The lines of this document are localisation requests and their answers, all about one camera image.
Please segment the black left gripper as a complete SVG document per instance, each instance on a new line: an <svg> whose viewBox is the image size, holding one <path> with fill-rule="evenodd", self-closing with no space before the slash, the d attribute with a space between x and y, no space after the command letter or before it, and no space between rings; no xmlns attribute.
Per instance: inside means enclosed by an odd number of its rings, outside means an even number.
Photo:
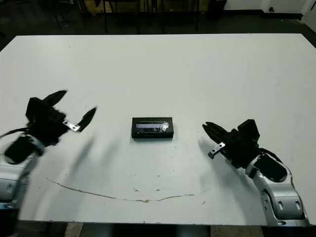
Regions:
<svg viewBox="0 0 316 237"><path fill-rule="evenodd" d="M56 105L67 93L67 90L59 90L49 94L43 99L43 102L49 106ZM79 121L78 132L82 132L92 121L97 107L89 110ZM59 138L68 132L69 128L63 124L66 115L54 108L46 111L37 112L29 120L29 134L37 138L45 147L56 145Z"/></svg>

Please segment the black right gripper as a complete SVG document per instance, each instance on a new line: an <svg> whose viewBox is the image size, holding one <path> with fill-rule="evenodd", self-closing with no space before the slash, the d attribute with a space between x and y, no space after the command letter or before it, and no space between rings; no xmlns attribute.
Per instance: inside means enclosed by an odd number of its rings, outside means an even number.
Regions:
<svg viewBox="0 0 316 237"><path fill-rule="evenodd" d="M202 127L209 138L217 144L208 153L211 159L220 153L236 169L245 169L259 155L260 134L256 128L238 128L228 132L223 127L209 121Z"/></svg>

